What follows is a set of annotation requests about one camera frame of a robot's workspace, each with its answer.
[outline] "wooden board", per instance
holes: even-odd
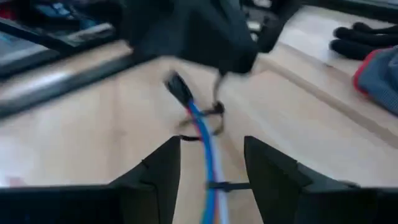
[[[129,52],[116,42],[39,68],[0,86],[0,100]],[[176,134],[186,116],[163,86],[170,70],[181,74],[202,108],[211,105],[214,69],[162,58],[126,70],[1,122],[0,185],[107,183],[134,167]],[[220,90],[226,130],[216,140],[226,178],[247,181],[243,137],[253,135],[332,178],[397,186],[396,118],[357,95],[349,79],[283,43],[257,59],[251,78],[229,77]],[[183,142],[174,223],[200,221],[203,164],[200,143]],[[228,200],[233,223],[261,222],[250,190],[230,193]]]
[[[214,72],[181,66],[195,80],[200,99],[208,103]],[[396,148],[279,73],[232,77],[222,87],[220,98],[235,158],[243,158],[239,147],[243,137],[253,135],[332,178],[365,186],[398,184]]]

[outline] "black plastic part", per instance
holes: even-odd
[[[261,24],[260,31],[252,30],[257,38],[257,45],[263,53],[269,53],[274,49],[286,22],[301,8],[299,0],[277,0],[273,1],[270,8],[257,6],[253,0],[242,0],[243,11],[249,20]]]
[[[220,101],[217,101],[215,105],[213,106],[214,112],[219,113],[219,114],[224,114],[225,112],[225,107],[224,104]]]
[[[0,120],[21,113],[50,100],[71,93],[90,84],[117,75],[119,72],[152,60],[153,56],[143,56],[134,51],[133,54],[106,62],[95,68],[70,76],[56,84],[22,95],[16,99],[0,103]]]
[[[193,96],[181,76],[177,72],[173,72],[164,83],[169,92],[176,97],[182,106],[188,108],[189,102],[193,101]]]
[[[228,1],[125,0],[122,36],[134,49],[235,73],[250,72],[258,47]]]
[[[175,136],[107,185],[0,189],[0,223],[172,224],[179,181]]]
[[[250,183],[230,183],[230,182],[209,182],[207,183],[209,189],[221,189],[225,192],[232,190],[247,190],[251,189]]]
[[[398,189],[364,189],[333,180],[252,137],[244,158],[262,220],[270,224],[396,223]]]

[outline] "black clip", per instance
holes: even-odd
[[[207,188],[223,190],[228,193],[232,190],[251,189],[251,186],[250,186],[250,183],[208,182]]]
[[[211,115],[219,115],[221,117],[221,124],[211,133],[212,136],[217,136],[224,131],[224,112],[225,112],[224,105],[219,101],[217,101],[215,104],[213,104],[213,108],[200,112],[201,117],[207,117],[207,116],[211,116]],[[190,123],[193,123],[193,122],[194,122],[193,118],[185,119],[185,120],[181,121],[178,126],[179,126],[179,128],[182,128],[182,127],[184,127]],[[200,139],[201,139],[198,136],[180,135],[180,137],[184,141],[200,141]]]

